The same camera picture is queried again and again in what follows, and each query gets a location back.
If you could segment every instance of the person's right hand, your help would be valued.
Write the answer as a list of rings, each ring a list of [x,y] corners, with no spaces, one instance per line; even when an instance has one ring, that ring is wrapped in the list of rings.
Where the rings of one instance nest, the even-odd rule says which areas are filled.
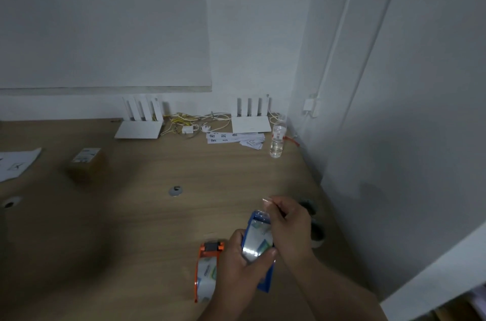
[[[283,261],[292,270],[314,256],[311,247],[311,216],[290,197],[269,198],[271,202],[265,203],[265,210],[270,215],[273,241]]]

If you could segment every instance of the white router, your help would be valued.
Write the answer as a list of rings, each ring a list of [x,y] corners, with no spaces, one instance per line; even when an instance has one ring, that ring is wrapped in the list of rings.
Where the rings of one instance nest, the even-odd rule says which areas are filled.
[[[153,95],[138,95],[137,98],[129,95],[123,96],[123,102],[125,117],[115,138],[157,139],[164,124],[158,98]]]
[[[270,132],[272,128],[267,116],[269,101],[269,95],[232,98],[230,102],[233,133]]]

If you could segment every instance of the whiteboard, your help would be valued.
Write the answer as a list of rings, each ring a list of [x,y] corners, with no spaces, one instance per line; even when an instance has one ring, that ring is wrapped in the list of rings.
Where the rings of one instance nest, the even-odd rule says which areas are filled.
[[[0,88],[211,85],[206,0],[0,6]]]

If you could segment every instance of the clear plastic bottle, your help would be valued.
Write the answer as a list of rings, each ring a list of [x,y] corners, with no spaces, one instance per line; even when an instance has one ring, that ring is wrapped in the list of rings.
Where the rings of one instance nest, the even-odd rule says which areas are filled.
[[[272,144],[270,145],[270,156],[278,158],[282,156],[283,150],[283,137],[287,133],[286,116],[280,114],[278,121],[274,124],[272,131]]]

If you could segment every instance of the person's left hand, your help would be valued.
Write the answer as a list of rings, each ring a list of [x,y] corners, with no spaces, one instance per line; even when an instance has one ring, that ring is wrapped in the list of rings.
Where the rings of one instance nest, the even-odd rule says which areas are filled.
[[[250,304],[260,279],[275,260],[276,248],[269,248],[252,264],[241,254],[244,229],[236,230],[219,257],[214,294],[199,320],[237,319]]]

